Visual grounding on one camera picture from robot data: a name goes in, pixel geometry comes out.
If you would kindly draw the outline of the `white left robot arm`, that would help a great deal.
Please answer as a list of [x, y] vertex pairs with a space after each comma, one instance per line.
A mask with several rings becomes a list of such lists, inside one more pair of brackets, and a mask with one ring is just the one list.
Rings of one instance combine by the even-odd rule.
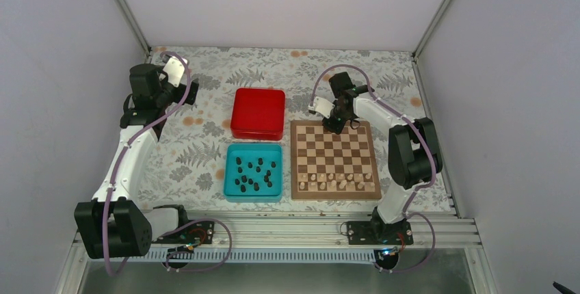
[[162, 66], [139, 64], [129, 71], [132, 92], [120, 119], [118, 147], [92, 198], [77, 204], [74, 219], [93, 259], [143, 256], [163, 234], [180, 243], [190, 234], [179, 205], [140, 210], [136, 200], [148, 158], [156, 148], [169, 106], [193, 105], [198, 84], [186, 75], [187, 61], [171, 57]]

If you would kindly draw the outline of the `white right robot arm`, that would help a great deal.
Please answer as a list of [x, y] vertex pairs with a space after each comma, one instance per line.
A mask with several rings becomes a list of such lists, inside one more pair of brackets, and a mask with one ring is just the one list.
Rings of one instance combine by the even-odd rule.
[[322, 116], [325, 129], [339, 134], [348, 122], [363, 119], [388, 137], [388, 171], [395, 185], [371, 213], [364, 227], [379, 244], [403, 235], [410, 215], [408, 207], [421, 189], [431, 187], [442, 171], [443, 158], [436, 127], [428, 117], [410, 119], [388, 106], [369, 85], [356, 86], [347, 72], [332, 76], [329, 84], [333, 101], [313, 94], [308, 106]]

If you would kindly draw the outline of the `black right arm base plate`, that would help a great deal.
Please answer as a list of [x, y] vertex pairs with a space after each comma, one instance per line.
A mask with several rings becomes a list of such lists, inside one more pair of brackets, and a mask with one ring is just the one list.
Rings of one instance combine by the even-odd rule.
[[412, 245], [410, 223], [403, 219], [394, 224], [382, 221], [346, 222], [346, 237], [350, 245]]

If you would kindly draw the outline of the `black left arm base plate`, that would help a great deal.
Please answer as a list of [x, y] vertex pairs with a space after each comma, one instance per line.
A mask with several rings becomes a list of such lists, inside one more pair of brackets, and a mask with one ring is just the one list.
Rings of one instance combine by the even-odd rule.
[[212, 244], [215, 222], [202, 221], [188, 226], [172, 235], [156, 239], [154, 243], [176, 245], [209, 245]]

